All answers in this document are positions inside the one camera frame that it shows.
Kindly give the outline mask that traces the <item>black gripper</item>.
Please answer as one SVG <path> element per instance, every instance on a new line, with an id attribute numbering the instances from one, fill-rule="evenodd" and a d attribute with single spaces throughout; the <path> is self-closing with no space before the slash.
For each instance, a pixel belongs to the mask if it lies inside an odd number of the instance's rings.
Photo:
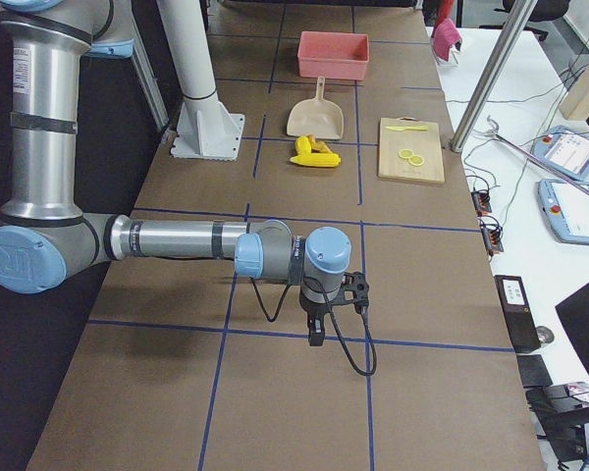
<path id="1" fill-rule="evenodd" d="M 329 303 L 326 303 L 324 300 L 317 303 L 308 299 L 301 292 L 299 294 L 299 304 L 307 313 L 308 344 L 310 346 L 322 346 L 326 337 L 325 315 L 330 312 L 330 308 L 344 305 L 345 295 L 339 292 Z"/>

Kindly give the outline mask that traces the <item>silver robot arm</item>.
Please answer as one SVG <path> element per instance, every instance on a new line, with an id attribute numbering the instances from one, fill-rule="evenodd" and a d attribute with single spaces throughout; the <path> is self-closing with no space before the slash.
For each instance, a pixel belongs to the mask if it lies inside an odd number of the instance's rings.
<path id="1" fill-rule="evenodd" d="M 3 1 L 13 39 L 13 184 L 1 209 L 0 286 L 55 288 L 127 257 L 224 259 L 239 276 L 300 289 L 308 341 L 346 303 L 351 243 L 339 229 L 295 236 L 281 221 L 141 221 L 83 212 L 74 201 L 80 58 L 126 58 L 136 28 L 128 1 Z"/>

